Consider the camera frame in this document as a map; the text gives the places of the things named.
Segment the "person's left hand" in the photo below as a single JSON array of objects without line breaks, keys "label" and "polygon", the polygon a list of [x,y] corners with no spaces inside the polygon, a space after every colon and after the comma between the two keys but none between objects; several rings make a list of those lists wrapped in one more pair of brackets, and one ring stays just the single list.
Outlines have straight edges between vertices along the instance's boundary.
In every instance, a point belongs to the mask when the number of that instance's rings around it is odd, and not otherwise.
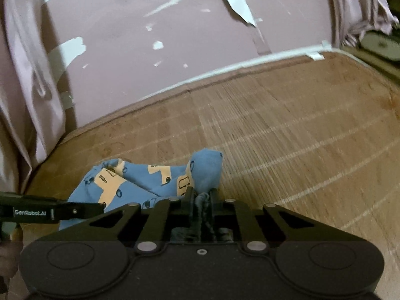
[{"label": "person's left hand", "polygon": [[23,231],[19,224],[1,241],[1,277],[8,281],[18,271],[23,245]]}]

